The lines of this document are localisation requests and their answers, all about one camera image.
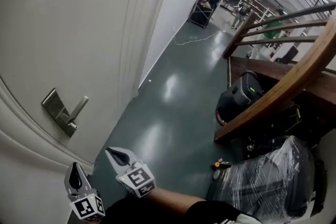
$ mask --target white cable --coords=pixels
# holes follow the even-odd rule
[[[203,38],[203,39],[199,39],[199,40],[190,40],[190,41],[185,42],[185,43],[182,43],[182,44],[178,44],[178,43],[176,42],[176,39],[175,39],[175,36],[174,36],[174,41],[175,41],[176,45],[178,45],[178,46],[182,46],[182,45],[185,45],[185,44],[188,44],[188,43],[191,43],[191,42],[199,42],[199,41],[202,41],[202,40],[206,40],[206,39],[211,38],[212,36],[217,35],[217,34],[218,34],[218,33],[214,33],[214,34],[208,36],[207,38]]]

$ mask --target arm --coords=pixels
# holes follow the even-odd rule
[[[162,188],[155,188],[147,195],[147,198],[156,204],[168,208],[180,215],[185,214],[195,203],[199,201],[205,201],[195,196],[174,193]]]

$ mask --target black suitcase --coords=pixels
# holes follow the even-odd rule
[[[241,114],[263,96],[257,75],[252,71],[243,73],[229,89],[223,92],[216,107],[216,118],[223,125]]]

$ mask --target black sleeve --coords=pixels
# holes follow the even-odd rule
[[[105,214],[100,224],[176,224],[181,223],[182,218],[155,202],[134,195],[115,202]]]
[[[186,223],[214,224],[236,221],[241,212],[223,201],[199,201],[185,215]]]

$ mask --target luggage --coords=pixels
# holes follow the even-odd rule
[[[219,98],[216,118],[220,125],[233,120],[263,96],[257,75],[252,71],[243,73]]]
[[[288,223],[305,215],[314,196],[316,212],[322,210],[327,183],[322,177],[321,190],[314,189],[315,170],[309,149],[290,136],[273,152],[218,168],[206,200],[227,202],[262,223]]]

